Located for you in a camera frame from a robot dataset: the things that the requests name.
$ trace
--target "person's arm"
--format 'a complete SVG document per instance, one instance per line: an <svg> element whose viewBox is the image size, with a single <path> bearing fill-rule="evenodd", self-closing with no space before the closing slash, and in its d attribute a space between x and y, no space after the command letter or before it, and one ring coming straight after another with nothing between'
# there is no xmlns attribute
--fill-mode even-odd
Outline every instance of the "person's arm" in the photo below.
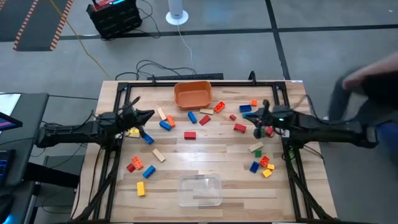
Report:
<svg viewBox="0 0 398 224"><path fill-rule="evenodd" d="M394 71L398 71L398 52L352 73L343 81L343 88L348 90L359 86L368 76Z"/></svg>

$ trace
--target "keyboard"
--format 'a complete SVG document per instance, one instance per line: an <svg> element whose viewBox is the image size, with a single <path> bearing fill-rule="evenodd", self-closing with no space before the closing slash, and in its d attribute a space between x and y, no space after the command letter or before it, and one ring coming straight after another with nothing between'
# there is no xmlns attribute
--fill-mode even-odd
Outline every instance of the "keyboard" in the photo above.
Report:
<svg viewBox="0 0 398 224"><path fill-rule="evenodd" d="M6 183L7 173L14 160L15 150L0 150L0 187Z"/></svg>

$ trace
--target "lego brick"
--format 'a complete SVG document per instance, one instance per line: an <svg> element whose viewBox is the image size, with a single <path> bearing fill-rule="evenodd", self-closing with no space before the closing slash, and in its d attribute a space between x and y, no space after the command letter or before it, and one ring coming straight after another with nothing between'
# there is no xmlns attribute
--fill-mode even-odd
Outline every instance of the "lego brick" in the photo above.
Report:
<svg viewBox="0 0 398 224"><path fill-rule="evenodd" d="M231 114L230 116L229 116L229 118L231 119L231 120L236 120L236 116L235 115L233 115L233 114Z"/></svg>
<svg viewBox="0 0 398 224"><path fill-rule="evenodd" d="M243 113L242 117L246 118L247 115L253 115L253 114L254 114L254 112Z"/></svg>
<svg viewBox="0 0 398 224"><path fill-rule="evenodd" d="M169 122L169 124L172 128L175 128L175 123L174 123L173 117L171 115L167 115L167 121Z"/></svg>
<svg viewBox="0 0 398 224"><path fill-rule="evenodd" d="M253 164L251 164L251 167L250 167L250 172L256 173L257 170L259 169L259 166L260 166L260 164L258 162L253 161Z"/></svg>
<svg viewBox="0 0 398 224"><path fill-rule="evenodd" d="M197 138L197 133L194 131L185 131L184 132L184 139L193 139Z"/></svg>
<svg viewBox="0 0 398 224"><path fill-rule="evenodd" d="M242 124L235 124L234 130L240 131L242 133L246 132L246 126Z"/></svg>
<svg viewBox="0 0 398 224"><path fill-rule="evenodd" d="M164 156L159 152L159 150L154 149L154 150L152 151L152 153L156 156L156 158L158 158L158 160L159 160L160 162L165 161Z"/></svg>
<svg viewBox="0 0 398 224"><path fill-rule="evenodd" d="M164 121L159 122L159 125L160 125L160 127L164 128L168 131L170 131L172 129L172 127Z"/></svg>
<svg viewBox="0 0 398 224"><path fill-rule="evenodd" d="M261 148L263 146L262 142L258 142L252 146L249 147L250 152L254 152L255 150Z"/></svg>
<svg viewBox="0 0 398 224"><path fill-rule="evenodd" d="M217 106L214 108L214 111L219 113L225 107L225 103L220 101Z"/></svg>
<svg viewBox="0 0 398 224"><path fill-rule="evenodd" d="M145 170L142 176L148 178L155 172L155 170L156 170L155 167L153 165L150 165L150 167L147 170Z"/></svg>
<svg viewBox="0 0 398 224"><path fill-rule="evenodd" d="M274 128L273 127L267 127L266 128L266 135L270 138L274 137Z"/></svg>
<svg viewBox="0 0 398 224"><path fill-rule="evenodd" d="M261 137L264 138L266 136L266 130L261 128Z"/></svg>
<svg viewBox="0 0 398 224"><path fill-rule="evenodd" d="M266 178L266 177L269 177L269 176L272 174L272 172L271 172L271 170L266 169L266 170L264 170L264 171L262 172L262 174L263 174L264 177Z"/></svg>
<svg viewBox="0 0 398 224"><path fill-rule="evenodd" d="M254 157L256 158L260 158L261 154L262 154L261 149L257 149L256 151L254 151Z"/></svg>
<svg viewBox="0 0 398 224"><path fill-rule="evenodd" d="M126 168L129 172L133 172L136 169L132 164L129 164Z"/></svg>
<svg viewBox="0 0 398 224"><path fill-rule="evenodd" d="M144 165L142 165L141 160L138 158L138 156L134 156L131 159L132 163L134 164L134 166L137 168L137 170L141 169Z"/></svg>
<svg viewBox="0 0 398 224"><path fill-rule="evenodd" d="M139 137L140 137L140 135L139 135L139 130L138 130L137 128L132 128L132 129L130 129L130 130L129 130L129 137L132 137L132 138L139 138Z"/></svg>
<svg viewBox="0 0 398 224"><path fill-rule="evenodd" d="M250 105L241 105L241 106L239 106L239 111L240 112L249 112L249 111L251 111L251 106Z"/></svg>
<svg viewBox="0 0 398 224"><path fill-rule="evenodd" d="M265 167L265 166L268 164L268 162L269 162L269 158L268 158L267 156L264 156L264 157L261 159L260 164L261 164L263 167Z"/></svg>
<svg viewBox="0 0 398 224"><path fill-rule="evenodd" d="M153 144L155 142L155 140L152 139L147 133L144 135L144 140L147 144Z"/></svg>
<svg viewBox="0 0 398 224"><path fill-rule="evenodd" d="M210 117L208 116L208 115L206 115L206 116L204 116L200 121L199 121L199 123L200 123L200 125L205 125L207 122L209 122L209 120L211 120L210 119Z"/></svg>
<svg viewBox="0 0 398 224"><path fill-rule="evenodd" d="M257 100L251 100L250 105L252 106L257 106Z"/></svg>
<svg viewBox="0 0 398 224"><path fill-rule="evenodd" d="M275 169L275 165L274 164L268 164L267 165L267 169L274 170Z"/></svg>
<svg viewBox="0 0 398 224"><path fill-rule="evenodd" d="M192 121L192 124L196 124L197 123L197 118L195 117L195 115L193 115L192 111L188 112L188 117Z"/></svg>
<svg viewBox="0 0 398 224"><path fill-rule="evenodd" d="M200 113L204 113L204 114L210 114L210 115L214 114L214 110L213 109L204 109L204 108L202 108L202 109L200 109L199 112Z"/></svg>
<svg viewBox="0 0 398 224"><path fill-rule="evenodd" d="M162 108L158 108L157 112L159 113L162 121L166 120L166 115L164 115Z"/></svg>
<svg viewBox="0 0 398 224"><path fill-rule="evenodd" d="M143 182L137 182L137 194L138 196L145 196L145 187Z"/></svg>

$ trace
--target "transparent container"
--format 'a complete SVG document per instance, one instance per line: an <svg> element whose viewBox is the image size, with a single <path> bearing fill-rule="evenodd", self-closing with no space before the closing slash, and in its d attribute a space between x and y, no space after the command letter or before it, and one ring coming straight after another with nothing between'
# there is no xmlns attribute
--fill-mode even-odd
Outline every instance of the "transparent container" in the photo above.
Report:
<svg viewBox="0 0 398 224"><path fill-rule="evenodd" d="M223 201L220 175L182 176L178 196L182 207L219 206Z"/></svg>

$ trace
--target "wooden table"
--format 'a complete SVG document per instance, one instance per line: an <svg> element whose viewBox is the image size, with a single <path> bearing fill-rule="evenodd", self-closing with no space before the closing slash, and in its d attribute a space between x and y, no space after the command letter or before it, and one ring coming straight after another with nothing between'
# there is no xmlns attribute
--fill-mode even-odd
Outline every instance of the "wooden table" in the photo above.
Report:
<svg viewBox="0 0 398 224"><path fill-rule="evenodd" d="M96 114L113 110L117 85L118 82L103 83ZM301 82L286 82L286 85L290 105L293 106L305 94L304 85ZM270 87L214 86L210 107L213 108L220 100L226 106L220 114L211 116L211 121L204 126L192 124L187 111L177 108L173 87L134 87L130 100L137 96L141 96L141 100L135 108L156 110L160 107L165 114L174 117L176 127L170 132L161 128L160 116L156 113L144 128L155 139L153 145L146 144L143 139L124 138L111 222L295 221L285 162L281 159L282 145L279 136L261 140L264 143L263 155L270 157L271 163L275 164L274 173L266 179L261 174L262 170L256 174L249 172L252 162L259 159L249 152L248 147L259 140L253 137L254 125L242 118L238 107L249 104L250 100L261 103L263 99L268 99L272 107L274 100ZM281 94L279 98L280 103L283 103ZM307 101L296 110L309 113ZM198 110L193 110L193 113L197 120L204 116ZM230 114L238 117L236 122L229 119ZM246 133L233 131L235 123L246 125ZM184 131L196 131L196 141L184 140ZM320 152L317 143L311 142L309 146ZM80 202L75 217L87 206L99 148L96 144L89 144L87 147L81 172ZM155 148L166 158L163 163L152 154ZM129 173L126 166L131 162L132 156L139 156L144 168ZM301 156L309 191L325 211L335 217L335 206L322 160L305 150L301 150ZM102 152L95 168L93 195L100 179L103 157ZM149 179L145 179L142 173L150 165L156 167L156 172ZM178 178L181 175L213 173L221 177L223 203L217 207L180 207ZM145 197L137 196L136 183L140 181L144 181L146 185ZM301 214L305 217L302 194L299 190L297 192ZM104 217L107 198L108 193L105 193L99 217Z"/></svg>

